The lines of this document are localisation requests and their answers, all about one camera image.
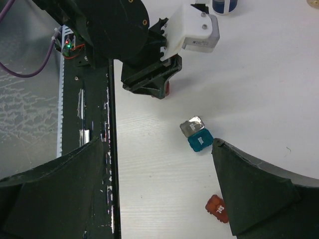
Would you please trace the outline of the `red pill box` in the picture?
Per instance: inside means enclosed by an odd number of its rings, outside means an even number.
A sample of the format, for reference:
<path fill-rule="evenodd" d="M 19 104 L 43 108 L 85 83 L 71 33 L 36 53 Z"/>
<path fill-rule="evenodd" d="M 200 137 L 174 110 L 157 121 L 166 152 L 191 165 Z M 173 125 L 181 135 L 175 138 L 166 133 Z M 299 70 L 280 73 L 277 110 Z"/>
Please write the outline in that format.
<path fill-rule="evenodd" d="M 170 83 L 166 81 L 164 86 L 164 97 L 167 97 L 170 94 Z"/>
<path fill-rule="evenodd" d="M 211 198 L 207 201 L 205 209 L 208 213 L 215 216 L 220 222 L 225 224 L 229 222 L 225 203 L 218 195 L 214 194 L 211 196 Z"/>

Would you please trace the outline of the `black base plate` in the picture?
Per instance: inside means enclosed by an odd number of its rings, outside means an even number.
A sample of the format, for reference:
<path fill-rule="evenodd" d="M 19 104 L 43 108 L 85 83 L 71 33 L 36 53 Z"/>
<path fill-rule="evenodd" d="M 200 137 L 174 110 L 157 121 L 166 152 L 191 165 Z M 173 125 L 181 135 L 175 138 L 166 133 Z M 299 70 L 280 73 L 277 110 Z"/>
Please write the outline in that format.
<path fill-rule="evenodd" d="M 90 187 L 82 237 L 119 239 L 117 131 L 114 62 L 101 58 L 96 64 L 89 46 L 79 44 L 62 57 L 60 73 L 59 154 L 74 150 L 86 159 Z"/>

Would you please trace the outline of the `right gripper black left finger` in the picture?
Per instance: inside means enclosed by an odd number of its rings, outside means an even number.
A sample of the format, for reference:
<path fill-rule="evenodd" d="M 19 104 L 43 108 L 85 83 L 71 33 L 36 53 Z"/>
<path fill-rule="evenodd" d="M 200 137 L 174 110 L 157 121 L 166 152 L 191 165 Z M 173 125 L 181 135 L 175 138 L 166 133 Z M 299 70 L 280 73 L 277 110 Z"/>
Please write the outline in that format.
<path fill-rule="evenodd" d="M 81 239 L 103 166 L 103 145 L 82 147 L 0 181 L 2 239 Z"/>

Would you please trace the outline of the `glass pill bottle yellow pills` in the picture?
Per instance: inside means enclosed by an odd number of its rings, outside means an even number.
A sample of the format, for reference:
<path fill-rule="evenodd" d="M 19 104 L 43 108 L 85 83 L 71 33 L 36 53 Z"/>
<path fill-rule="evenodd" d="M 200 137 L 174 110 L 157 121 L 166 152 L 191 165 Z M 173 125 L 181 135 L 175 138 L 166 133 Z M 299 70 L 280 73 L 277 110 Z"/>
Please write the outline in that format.
<path fill-rule="evenodd" d="M 319 0 L 307 0 L 309 6 L 319 9 Z"/>

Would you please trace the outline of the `red pill box left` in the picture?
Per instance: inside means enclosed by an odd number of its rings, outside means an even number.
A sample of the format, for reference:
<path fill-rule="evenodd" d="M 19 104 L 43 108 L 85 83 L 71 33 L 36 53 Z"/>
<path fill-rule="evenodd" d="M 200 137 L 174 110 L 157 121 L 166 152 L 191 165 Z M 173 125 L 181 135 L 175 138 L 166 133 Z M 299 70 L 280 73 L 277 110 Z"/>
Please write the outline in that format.
<path fill-rule="evenodd" d="M 164 86 L 164 97 L 167 97 L 170 94 L 170 83 L 166 81 Z"/>

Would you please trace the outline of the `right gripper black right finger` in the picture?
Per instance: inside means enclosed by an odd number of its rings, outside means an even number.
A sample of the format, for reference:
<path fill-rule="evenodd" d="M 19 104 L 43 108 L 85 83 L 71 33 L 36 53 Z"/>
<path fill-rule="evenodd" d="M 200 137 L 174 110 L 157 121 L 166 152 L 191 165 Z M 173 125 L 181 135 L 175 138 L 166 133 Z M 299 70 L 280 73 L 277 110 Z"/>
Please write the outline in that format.
<path fill-rule="evenodd" d="M 232 234 L 238 239 L 317 239 L 319 181 L 215 138 L 212 157 Z"/>

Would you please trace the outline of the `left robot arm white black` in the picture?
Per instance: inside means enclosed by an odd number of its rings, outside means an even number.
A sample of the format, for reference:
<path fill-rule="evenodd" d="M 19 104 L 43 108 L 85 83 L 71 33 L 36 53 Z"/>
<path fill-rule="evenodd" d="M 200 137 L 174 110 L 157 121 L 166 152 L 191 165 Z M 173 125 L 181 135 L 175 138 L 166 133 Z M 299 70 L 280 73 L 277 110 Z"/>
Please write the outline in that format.
<path fill-rule="evenodd" d="M 150 26 L 147 9 L 140 0 L 36 0 L 34 3 L 55 21 L 82 38 L 93 68 L 107 59 L 122 62 L 123 88 L 133 94 L 164 99 L 169 79 L 182 69 L 182 58 L 167 60 L 164 27 L 168 18 Z"/>

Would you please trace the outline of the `red pill box right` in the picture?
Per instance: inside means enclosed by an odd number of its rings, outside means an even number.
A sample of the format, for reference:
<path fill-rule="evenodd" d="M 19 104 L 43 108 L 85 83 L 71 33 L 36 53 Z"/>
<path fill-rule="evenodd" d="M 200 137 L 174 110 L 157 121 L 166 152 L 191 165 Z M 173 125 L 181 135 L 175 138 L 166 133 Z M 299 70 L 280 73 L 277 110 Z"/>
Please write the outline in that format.
<path fill-rule="evenodd" d="M 229 222 L 225 203 L 218 195 L 214 194 L 211 196 L 211 198 L 207 201 L 205 209 L 208 213 L 215 216 L 220 222 L 225 224 Z"/>

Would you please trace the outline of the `teal pill box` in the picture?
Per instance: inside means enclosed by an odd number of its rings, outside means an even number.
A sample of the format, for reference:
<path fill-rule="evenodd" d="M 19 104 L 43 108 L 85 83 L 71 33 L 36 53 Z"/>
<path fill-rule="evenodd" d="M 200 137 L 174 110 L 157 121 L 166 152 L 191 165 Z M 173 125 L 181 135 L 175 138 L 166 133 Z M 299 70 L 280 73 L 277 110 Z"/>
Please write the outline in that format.
<path fill-rule="evenodd" d="M 190 147 L 194 152 L 200 152 L 213 143 L 213 136 L 206 128 L 198 131 L 187 138 Z"/>

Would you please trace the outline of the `grey pill box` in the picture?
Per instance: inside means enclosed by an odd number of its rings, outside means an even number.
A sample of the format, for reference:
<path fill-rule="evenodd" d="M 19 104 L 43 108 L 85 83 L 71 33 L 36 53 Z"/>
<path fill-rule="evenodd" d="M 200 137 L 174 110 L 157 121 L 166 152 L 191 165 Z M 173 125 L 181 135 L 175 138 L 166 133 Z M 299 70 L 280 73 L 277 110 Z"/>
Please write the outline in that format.
<path fill-rule="evenodd" d="M 186 138 L 205 128 L 205 124 L 199 116 L 194 116 L 180 124 L 180 129 Z"/>

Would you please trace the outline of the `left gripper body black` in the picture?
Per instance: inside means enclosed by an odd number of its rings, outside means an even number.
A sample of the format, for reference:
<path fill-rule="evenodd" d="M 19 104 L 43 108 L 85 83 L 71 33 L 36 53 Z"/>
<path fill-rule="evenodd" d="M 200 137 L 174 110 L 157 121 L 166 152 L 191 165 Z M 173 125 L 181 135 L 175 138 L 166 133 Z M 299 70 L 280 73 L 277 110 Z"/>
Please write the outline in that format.
<path fill-rule="evenodd" d="M 160 60 L 163 56 L 160 48 L 166 45 L 161 27 L 167 21 L 168 18 L 159 19 L 149 29 L 148 39 L 142 50 L 123 62 L 121 82 L 125 90 L 164 99 L 166 81 L 182 69 L 182 58 L 178 54 L 163 62 Z"/>

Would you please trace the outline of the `white bottle cap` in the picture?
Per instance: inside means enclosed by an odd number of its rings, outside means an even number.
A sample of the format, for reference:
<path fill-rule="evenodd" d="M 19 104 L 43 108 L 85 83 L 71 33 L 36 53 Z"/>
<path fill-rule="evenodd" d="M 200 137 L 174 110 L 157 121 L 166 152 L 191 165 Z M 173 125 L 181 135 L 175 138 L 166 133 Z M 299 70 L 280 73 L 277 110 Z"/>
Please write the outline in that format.
<path fill-rule="evenodd" d="M 212 0 L 212 9 L 221 15 L 227 15 L 237 7 L 238 0 Z"/>

